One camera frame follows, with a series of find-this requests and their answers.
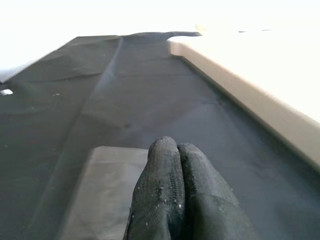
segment black gloved hand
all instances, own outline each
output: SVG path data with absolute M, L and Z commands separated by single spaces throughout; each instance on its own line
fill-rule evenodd
M 157 139 L 136 183 L 124 240 L 179 240 L 185 214 L 185 186 L 176 142 Z
M 150 147 L 124 240 L 257 240 L 228 184 L 190 143 Z
M 202 151 L 190 143 L 178 149 L 185 186 L 184 239 L 259 239 L 231 188 Z

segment white surface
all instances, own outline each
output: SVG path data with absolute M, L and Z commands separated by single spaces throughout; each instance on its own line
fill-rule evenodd
M 185 57 L 320 167 L 320 33 L 173 37 Z
M 0 7 L 0 81 L 78 36 L 319 27 L 315 0 L 3 0 Z

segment black glove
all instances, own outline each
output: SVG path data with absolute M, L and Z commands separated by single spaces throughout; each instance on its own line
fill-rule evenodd
M 156 140 L 135 186 L 124 240 L 257 240 L 226 181 L 194 145 Z

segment cream wooden board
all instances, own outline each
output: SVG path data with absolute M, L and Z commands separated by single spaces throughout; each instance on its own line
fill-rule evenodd
M 320 47 L 308 32 L 172 37 L 181 56 L 277 132 L 320 170 Z

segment white background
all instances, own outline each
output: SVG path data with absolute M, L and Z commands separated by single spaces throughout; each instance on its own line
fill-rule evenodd
M 0 0 L 0 81 L 77 36 L 318 28 L 317 0 Z

